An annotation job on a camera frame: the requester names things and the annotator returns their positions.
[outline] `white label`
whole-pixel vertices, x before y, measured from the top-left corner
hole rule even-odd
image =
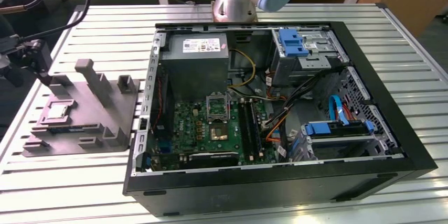
[[[317,45],[315,45],[315,43],[306,42],[305,43],[305,48],[315,48],[317,49]]]
[[[277,152],[282,157],[286,157],[286,150],[278,145]]]
[[[266,85],[270,87],[271,86],[271,78],[267,76],[266,77]]]
[[[290,132],[289,132],[289,137],[295,137],[297,136],[297,131],[295,130],[290,130]]]
[[[185,39],[182,52],[219,52],[218,38],[215,39]]]

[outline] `motherboard chip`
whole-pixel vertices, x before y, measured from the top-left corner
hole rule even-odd
[[[65,116],[66,105],[51,105],[47,111],[46,119],[58,119]]]
[[[209,125],[209,135],[211,141],[227,139],[227,127],[225,123],[211,123]]]

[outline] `green circuit board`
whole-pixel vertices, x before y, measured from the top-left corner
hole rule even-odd
[[[174,135],[171,153],[237,152],[238,165],[274,163],[274,149],[262,148],[262,156],[247,160],[243,156],[238,104],[229,102],[229,119],[225,122],[206,121],[206,103],[183,102],[174,104]],[[262,102],[253,103],[257,121],[266,119]],[[177,160],[165,160],[165,169],[177,169]]]

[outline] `yellow cable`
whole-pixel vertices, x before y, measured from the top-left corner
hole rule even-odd
[[[249,78],[245,82],[242,82],[242,83],[238,83],[238,84],[234,84],[234,85],[227,85],[229,88],[234,88],[234,87],[239,87],[239,86],[246,85],[246,84],[251,81],[251,79],[254,78],[254,73],[255,73],[255,65],[254,65],[254,63],[253,63],[250,57],[249,57],[245,53],[242,53],[242,52],[241,52],[239,50],[237,50],[237,49],[229,49],[229,50],[230,50],[230,51],[234,51],[234,52],[238,52],[238,53],[247,59],[247,61],[249,61],[250,64],[251,64],[251,75],[250,75],[250,78]]]

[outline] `motherboard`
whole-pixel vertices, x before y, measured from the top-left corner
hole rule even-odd
[[[173,137],[158,140],[161,169],[275,163],[274,148],[261,140],[265,119],[257,100],[175,103]]]

